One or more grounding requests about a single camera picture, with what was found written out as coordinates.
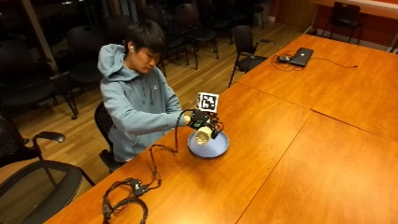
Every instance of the person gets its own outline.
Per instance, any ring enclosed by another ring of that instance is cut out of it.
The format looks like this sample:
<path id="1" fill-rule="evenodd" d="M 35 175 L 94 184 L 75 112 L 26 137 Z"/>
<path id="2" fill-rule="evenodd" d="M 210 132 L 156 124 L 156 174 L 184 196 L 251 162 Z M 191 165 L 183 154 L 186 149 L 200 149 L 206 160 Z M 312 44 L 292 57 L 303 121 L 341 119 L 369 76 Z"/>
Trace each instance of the person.
<path id="1" fill-rule="evenodd" d="M 190 116 L 180 117 L 179 97 L 158 67 L 164 51 L 164 33 L 152 21 L 130 26 L 124 46 L 110 44 L 100 50 L 102 93 L 115 122 L 108 137 L 118 162 L 130 161 L 178 124 L 190 123 Z"/>

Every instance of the laptop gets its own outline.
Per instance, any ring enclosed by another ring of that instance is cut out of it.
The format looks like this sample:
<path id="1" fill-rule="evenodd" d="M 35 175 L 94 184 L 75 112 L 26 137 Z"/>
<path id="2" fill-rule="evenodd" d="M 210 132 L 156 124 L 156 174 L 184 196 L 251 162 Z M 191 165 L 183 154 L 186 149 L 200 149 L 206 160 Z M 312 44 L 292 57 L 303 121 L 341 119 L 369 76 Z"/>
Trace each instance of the laptop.
<path id="1" fill-rule="evenodd" d="M 300 48 L 296 55 L 291 59 L 291 64 L 305 67 L 313 55 L 313 49 Z"/>

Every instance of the cable connector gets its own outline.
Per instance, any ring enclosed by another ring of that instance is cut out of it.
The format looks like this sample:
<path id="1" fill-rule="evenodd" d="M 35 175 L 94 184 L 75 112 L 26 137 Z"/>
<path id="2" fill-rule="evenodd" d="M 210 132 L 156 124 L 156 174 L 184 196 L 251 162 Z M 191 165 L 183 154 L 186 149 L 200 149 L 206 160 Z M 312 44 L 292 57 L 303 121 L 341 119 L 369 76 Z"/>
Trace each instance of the cable connector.
<path id="1" fill-rule="evenodd" d="M 148 192 L 148 190 L 143 186 L 143 183 L 139 179 L 132 179 L 131 186 L 134 189 L 135 197 L 140 197 L 142 195 L 144 195 Z"/>

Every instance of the table surface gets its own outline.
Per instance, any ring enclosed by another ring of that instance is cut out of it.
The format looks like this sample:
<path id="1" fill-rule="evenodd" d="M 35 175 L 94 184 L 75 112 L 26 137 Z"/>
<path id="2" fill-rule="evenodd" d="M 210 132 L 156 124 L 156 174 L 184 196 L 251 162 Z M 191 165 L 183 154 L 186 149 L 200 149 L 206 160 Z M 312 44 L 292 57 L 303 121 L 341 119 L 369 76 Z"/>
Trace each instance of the table surface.
<path id="1" fill-rule="evenodd" d="M 190 128 L 179 128 L 176 156 L 155 149 L 163 182 L 142 196 L 148 223 L 398 222 L 398 57 L 309 35 L 277 54 L 300 47 L 315 49 L 305 69 L 281 71 L 291 68 L 272 58 L 220 95 L 231 141 L 222 157 L 190 153 Z M 158 144 L 172 147 L 175 132 Z M 146 150 L 49 223 L 103 223 L 106 191 L 128 177 L 148 183 L 151 167 Z M 116 189 L 111 201 L 127 193 Z M 131 204 L 111 223 L 142 216 Z"/>
<path id="2" fill-rule="evenodd" d="M 301 47 L 313 49 L 303 70 L 273 58 L 238 82 L 398 141 L 398 55 L 312 35 L 277 54 Z"/>
<path id="3" fill-rule="evenodd" d="M 196 158 L 187 147 L 194 130 L 179 128 L 180 153 L 176 158 L 164 150 L 155 153 L 163 182 L 159 189 L 142 196 L 150 208 L 148 223 L 236 223 L 312 113 L 240 84 L 223 93 L 219 101 L 219 117 L 231 140 L 230 149 L 220 158 Z M 160 143 L 172 147 L 175 132 Z M 147 150 L 49 223 L 102 223 L 106 190 L 114 182 L 128 177 L 148 183 L 152 178 L 148 164 L 152 162 Z M 114 195 L 118 202 L 126 192 Z M 112 217 L 112 221 L 135 223 L 132 217 L 140 217 L 142 213 L 142 208 L 132 204 Z"/>

